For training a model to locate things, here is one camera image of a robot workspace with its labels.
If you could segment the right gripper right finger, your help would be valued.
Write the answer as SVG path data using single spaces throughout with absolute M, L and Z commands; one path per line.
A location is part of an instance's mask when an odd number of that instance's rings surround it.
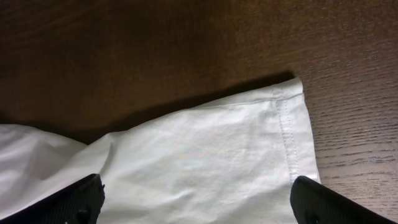
M 301 175 L 290 191 L 298 224 L 397 224 Z

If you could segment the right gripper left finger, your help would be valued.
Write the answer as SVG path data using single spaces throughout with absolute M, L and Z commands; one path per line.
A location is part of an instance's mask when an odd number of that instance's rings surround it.
M 90 174 L 2 219 L 1 224 L 96 224 L 104 200 L 100 175 Z

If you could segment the white t-shirt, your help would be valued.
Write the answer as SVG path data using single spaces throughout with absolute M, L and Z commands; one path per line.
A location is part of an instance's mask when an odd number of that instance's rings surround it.
M 319 180 L 297 79 L 105 134 L 92 144 L 1 126 L 1 217 L 99 174 L 100 223 L 295 223 L 294 180 Z

